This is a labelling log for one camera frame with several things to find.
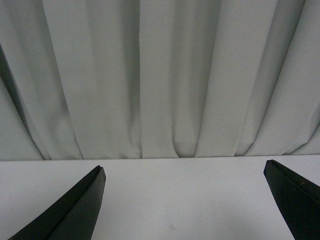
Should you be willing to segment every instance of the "white surface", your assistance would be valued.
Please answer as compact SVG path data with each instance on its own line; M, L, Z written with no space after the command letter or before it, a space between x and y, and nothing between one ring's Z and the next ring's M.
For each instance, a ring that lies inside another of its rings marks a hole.
M263 175L269 159L320 184L320 155L3 161L0 239L101 165L107 180L92 240L293 240Z

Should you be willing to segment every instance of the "black plastic piece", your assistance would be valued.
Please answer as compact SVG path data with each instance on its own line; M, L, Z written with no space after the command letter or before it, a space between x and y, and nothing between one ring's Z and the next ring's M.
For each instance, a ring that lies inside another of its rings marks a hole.
M294 239L320 240L320 187L275 160L264 175Z
M9 240L90 240L97 222L106 175L97 166Z

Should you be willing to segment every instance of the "drape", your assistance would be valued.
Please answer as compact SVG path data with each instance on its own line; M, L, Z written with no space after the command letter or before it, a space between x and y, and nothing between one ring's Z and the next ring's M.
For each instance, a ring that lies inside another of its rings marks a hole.
M0 0L0 160L320 154L318 0Z

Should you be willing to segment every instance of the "white curtain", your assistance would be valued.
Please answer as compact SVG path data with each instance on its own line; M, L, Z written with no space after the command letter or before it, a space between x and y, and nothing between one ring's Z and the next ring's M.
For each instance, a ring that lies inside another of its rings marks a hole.
M1 160L320 154L318 0L0 0L0 43Z

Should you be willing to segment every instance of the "fabric backdrop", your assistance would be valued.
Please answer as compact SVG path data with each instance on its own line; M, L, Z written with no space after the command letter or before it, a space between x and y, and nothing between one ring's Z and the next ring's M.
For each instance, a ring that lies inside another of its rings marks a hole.
M318 0L0 0L0 159L320 154Z

